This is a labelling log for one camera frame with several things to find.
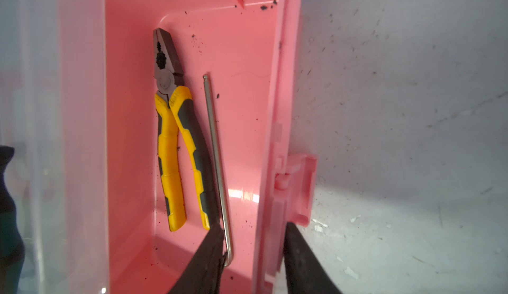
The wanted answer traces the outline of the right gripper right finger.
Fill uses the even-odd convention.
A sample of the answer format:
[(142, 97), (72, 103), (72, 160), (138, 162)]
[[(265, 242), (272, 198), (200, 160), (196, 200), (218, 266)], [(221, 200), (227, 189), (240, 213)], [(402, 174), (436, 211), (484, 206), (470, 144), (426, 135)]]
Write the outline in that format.
[(294, 223), (287, 223), (283, 256), (288, 293), (341, 293)]

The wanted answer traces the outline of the pink toolbox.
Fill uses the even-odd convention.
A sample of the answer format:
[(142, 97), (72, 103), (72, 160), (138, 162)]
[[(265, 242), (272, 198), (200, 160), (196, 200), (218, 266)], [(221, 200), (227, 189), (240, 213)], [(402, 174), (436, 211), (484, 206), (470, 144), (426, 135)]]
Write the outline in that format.
[(187, 140), (170, 231), (153, 31), (175, 43), (209, 136), (214, 96), (233, 256), (222, 293), (271, 293), (317, 159), (289, 155), (301, 0), (1, 0), (1, 144), (25, 261), (13, 293), (167, 293), (206, 230)]

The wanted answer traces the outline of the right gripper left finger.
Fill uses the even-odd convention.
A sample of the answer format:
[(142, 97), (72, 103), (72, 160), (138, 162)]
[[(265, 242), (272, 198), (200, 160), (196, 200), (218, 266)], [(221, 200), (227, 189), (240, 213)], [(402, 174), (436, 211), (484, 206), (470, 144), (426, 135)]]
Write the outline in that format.
[(224, 237), (224, 230), (220, 224), (210, 228), (184, 272), (170, 289), (169, 294), (216, 294), (220, 292), (226, 260)]

